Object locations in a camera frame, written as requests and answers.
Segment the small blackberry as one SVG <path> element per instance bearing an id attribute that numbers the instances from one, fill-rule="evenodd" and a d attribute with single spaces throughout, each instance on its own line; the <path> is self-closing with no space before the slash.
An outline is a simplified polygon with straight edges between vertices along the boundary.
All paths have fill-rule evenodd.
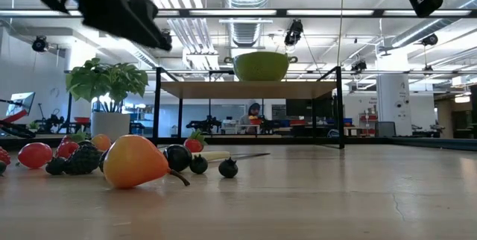
<path id="1" fill-rule="evenodd" d="M 61 175 L 66 167 L 67 159 L 64 157 L 54 157 L 46 164 L 45 171 L 51 175 Z"/>

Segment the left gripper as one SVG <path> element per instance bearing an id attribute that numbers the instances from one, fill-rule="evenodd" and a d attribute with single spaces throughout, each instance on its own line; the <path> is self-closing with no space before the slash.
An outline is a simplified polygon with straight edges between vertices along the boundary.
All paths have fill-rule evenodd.
<path id="1" fill-rule="evenodd" d="M 66 0 L 41 0 L 50 9 L 69 13 Z M 171 38 L 154 24 L 158 7 L 151 0 L 77 0 L 83 24 L 150 48 L 172 50 Z"/>

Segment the red cherry tomato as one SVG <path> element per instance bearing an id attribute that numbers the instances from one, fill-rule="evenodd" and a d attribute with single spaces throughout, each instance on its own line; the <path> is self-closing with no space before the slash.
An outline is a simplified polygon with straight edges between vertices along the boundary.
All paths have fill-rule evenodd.
<path id="1" fill-rule="evenodd" d="M 27 168 L 41 168 L 53 157 L 52 149 L 44 143 L 33 142 L 25 145 L 18 153 L 18 161 Z"/>

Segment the green plastic colander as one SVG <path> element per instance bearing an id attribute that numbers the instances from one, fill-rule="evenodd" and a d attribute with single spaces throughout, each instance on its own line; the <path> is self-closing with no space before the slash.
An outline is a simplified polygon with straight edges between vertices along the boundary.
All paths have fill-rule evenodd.
<path id="1" fill-rule="evenodd" d="M 233 65 L 233 71 L 240 81 L 281 81 L 291 63 L 298 58 L 271 51 L 256 51 L 225 57 L 224 62 Z"/>

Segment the green leafy plant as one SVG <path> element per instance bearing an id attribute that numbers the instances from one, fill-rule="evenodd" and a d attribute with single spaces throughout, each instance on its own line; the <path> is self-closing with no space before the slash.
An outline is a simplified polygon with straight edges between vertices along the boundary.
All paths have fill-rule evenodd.
<path id="1" fill-rule="evenodd" d="M 146 71 L 131 63 L 102 63 L 99 58 L 86 60 L 66 75 L 66 90 L 78 101 L 92 102 L 94 98 L 108 97 L 101 102 L 101 109 L 108 113 L 120 113 L 129 94 L 145 94 L 148 85 Z"/>

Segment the dark round plum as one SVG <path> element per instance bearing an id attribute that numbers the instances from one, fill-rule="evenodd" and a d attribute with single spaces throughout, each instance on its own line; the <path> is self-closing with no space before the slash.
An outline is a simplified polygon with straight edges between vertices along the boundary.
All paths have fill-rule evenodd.
<path id="1" fill-rule="evenodd" d="M 189 167 L 192 161 L 192 153 L 184 145 L 169 145 L 165 148 L 163 154 L 168 160 L 169 168 L 177 172 L 181 172 Z"/>

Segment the small orange fruit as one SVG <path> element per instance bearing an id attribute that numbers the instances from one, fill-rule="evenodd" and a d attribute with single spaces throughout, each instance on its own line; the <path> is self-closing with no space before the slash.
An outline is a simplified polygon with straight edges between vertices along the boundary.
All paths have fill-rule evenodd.
<path id="1" fill-rule="evenodd" d="M 93 136 L 91 139 L 91 143 L 100 151 L 105 152 L 108 151 L 112 145 L 110 138 L 105 134 L 98 134 Z"/>

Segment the black overhead light bar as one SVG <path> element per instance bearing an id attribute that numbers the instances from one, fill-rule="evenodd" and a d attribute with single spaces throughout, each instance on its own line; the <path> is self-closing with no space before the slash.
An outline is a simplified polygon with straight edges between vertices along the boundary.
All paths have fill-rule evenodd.
<path id="1" fill-rule="evenodd" d="M 5 18 L 80 18 L 81 13 L 72 10 L 60 13 L 52 10 L 0 9 Z M 418 15 L 409 9 L 162 9 L 156 18 L 406 18 Z"/>

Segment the large blackberry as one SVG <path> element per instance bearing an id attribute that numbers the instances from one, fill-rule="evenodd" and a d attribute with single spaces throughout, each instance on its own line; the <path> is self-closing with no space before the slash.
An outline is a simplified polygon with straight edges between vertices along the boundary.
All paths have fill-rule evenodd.
<path id="1" fill-rule="evenodd" d="M 64 172 L 69 175 L 90 174 L 99 165 L 101 152 L 91 142 L 81 142 L 66 160 Z"/>

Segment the dark blueberry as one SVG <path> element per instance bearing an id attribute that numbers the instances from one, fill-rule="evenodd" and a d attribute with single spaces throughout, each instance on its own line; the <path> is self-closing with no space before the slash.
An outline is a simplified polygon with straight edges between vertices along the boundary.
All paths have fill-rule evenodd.
<path id="1" fill-rule="evenodd" d="M 203 174 L 208 169 L 208 161 L 199 154 L 192 159 L 189 168 L 195 174 Z"/>
<path id="2" fill-rule="evenodd" d="M 225 178 L 234 178 L 239 171 L 238 166 L 236 165 L 236 161 L 233 160 L 231 157 L 221 162 L 218 167 L 218 170 L 219 173 Z"/>

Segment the white round column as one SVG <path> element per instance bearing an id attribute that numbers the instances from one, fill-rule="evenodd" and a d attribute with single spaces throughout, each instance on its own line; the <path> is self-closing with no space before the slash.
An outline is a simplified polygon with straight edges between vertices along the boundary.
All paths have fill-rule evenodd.
<path id="1" fill-rule="evenodd" d="M 392 121 L 397 136 L 410 136 L 412 129 L 408 75 L 379 75 L 376 90 L 378 120 Z"/>

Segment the wooden shelf with black frame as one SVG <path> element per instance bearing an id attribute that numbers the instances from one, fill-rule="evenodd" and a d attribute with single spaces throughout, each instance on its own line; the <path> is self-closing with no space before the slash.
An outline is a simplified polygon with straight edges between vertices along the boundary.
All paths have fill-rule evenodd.
<path id="1" fill-rule="evenodd" d="M 282 81 L 179 81 L 163 67 L 155 69 L 154 124 L 152 142 L 159 139 L 160 93 L 166 91 L 179 99 L 179 111 L 185 99 L 310 99 L 312 102 L 325 93 L 337 90 L 338 147 L 345 147 L 344 110 L 341 67 L 336 66 L 315 82 Z"/>

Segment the grey box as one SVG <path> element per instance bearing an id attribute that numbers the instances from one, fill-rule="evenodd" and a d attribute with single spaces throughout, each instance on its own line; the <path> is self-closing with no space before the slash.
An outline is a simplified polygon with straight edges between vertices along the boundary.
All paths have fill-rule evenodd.
<path id="1" fill-rule="evenodd" d="M 378 121 L 375 123 L 375 137 L 395 137 L 396 125 L 393 121 Z"/>

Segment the computer monitor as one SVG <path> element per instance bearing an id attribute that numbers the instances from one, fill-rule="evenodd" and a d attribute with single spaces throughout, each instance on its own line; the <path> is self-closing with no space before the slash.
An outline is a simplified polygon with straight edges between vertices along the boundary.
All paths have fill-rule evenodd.
<path id="1" fill-rule="evenodd" d="M 8 102 L 6 115 L 13 116 L 14 114 L 25 111 L 29 115 L 33 105 L 35 92 L 14 93 L 11 95 Z"/>

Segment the yellow orange pear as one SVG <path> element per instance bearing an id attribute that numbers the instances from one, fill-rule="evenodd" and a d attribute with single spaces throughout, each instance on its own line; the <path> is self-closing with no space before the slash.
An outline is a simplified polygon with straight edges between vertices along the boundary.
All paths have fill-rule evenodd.
<path id="1" fill-rule="evenodd" d="M 155 144 L 139 135 L 117 138 L 105 156 L 103 173 L 116 189 L 132 189 L 168 174 L 179 178 L 185 186 L 190 185 L 185 177 L 169 167 L 165 155 Z"/>

